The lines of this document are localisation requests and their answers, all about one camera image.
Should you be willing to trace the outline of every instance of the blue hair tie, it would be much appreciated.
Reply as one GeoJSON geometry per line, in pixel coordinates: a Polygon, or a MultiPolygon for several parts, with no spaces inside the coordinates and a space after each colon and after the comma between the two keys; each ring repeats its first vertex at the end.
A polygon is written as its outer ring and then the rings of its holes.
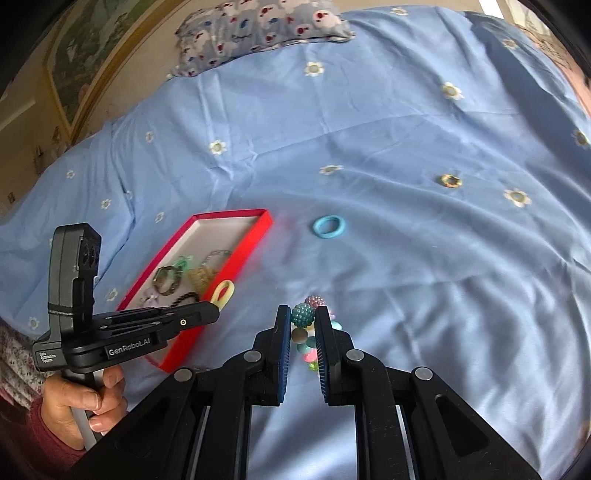
{"type": "Polygon", "coordinates": [[[314,225],[312,225],[312,230],[315,236],[320,238],[334,238],[345,231],[345,219],[339,215],[327,215],[316,220],[314,225]],[[336,222],[336,229],[323,233],[322,227],[328,222],[336,222]]]}

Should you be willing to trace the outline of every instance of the floral pillowcase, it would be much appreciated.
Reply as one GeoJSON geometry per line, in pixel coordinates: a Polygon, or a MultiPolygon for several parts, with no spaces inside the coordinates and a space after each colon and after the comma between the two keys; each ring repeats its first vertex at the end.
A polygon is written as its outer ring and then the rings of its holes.
{"type": "Polygon", "coordinates": [[[355,35],[330,0],[235,0],[192,13],[176,36],[181,61],[173,73],[193,77],[256,51],[355,35]]]}

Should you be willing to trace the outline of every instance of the hand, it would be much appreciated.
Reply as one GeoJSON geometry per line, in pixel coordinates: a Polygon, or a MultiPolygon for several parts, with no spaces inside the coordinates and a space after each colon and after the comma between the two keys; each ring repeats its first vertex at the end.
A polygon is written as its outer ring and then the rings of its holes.
{"type": "Polygon", "coordinates": [[[123,396],[123,369],[119,365],[105,368],[103,383],[105,386],[96,392],[63,379],[59,373],[45,380],[41,418],[53,435],[67,446],[76,450],[84,448],[70,407],[94,412],[95,416],[88,423],[92,430],[103,435],[126,415],[128,404],[123,396]]]}

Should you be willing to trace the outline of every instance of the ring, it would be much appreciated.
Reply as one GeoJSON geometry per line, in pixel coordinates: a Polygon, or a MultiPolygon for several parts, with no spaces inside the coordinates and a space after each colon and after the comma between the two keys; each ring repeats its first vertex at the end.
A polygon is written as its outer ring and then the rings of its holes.
{"type": "Polygon", "coordinates": [[[183,270],[177,267],[160,267],[152,279],[152,286],[161,295],[167,296],[173,294],[181,283],[183,270]],[[162,291],[164,286],[168,286],[166,291],[162,291]]]}
{"type": "Polygon", "coordinates": [[[462,186],[462,179],[459,179],[458,177],[454,176],[454,175],[450,175],[449,173],[446,173],[445,175],[441,175],[440,177],[441,180],[441,184],[444,187],[448,187],[450,189],[456,189],[462,186]]]}
{"type": "Polygon", "coordinates": [[[314,230],[315,236],[320,238],[334,238],[345,231],[345,219],[339,215],[327,215],[316,220],[312,225],[312,230],[314,230]],[[322,232],[322,227],[328,222],[336,222],[336,229],[331,232],[322,232]]]}

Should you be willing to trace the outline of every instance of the blue bedsheet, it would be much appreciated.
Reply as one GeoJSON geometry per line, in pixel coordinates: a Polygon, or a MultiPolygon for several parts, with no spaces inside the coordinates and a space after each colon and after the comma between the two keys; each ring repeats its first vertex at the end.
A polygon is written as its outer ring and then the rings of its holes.
{"type": "MultiPolygon", "coordinates": [[[[0,316],[47,328],[57,225],[103,236],[104,311],[190,214],[268,208],[273,228],[188,364],[221,365],[279,304],[319,294],[358,348],[433,367],[557,479],[591,419],[589,119],[503,21],[436,7],[345,16],[351,42],[170,80],[51,166],[0,226],[0,316]],[[346,219],[342,236],[312,234],[327,214],[346,219]]],[[[141,359],[126,374],[132,404],[163,377],[141,359]]],[[[254,414],[251,478],[347,480],[354,463],[352,410],[324,405],[293,351],[284,405],[254,414]]]]}

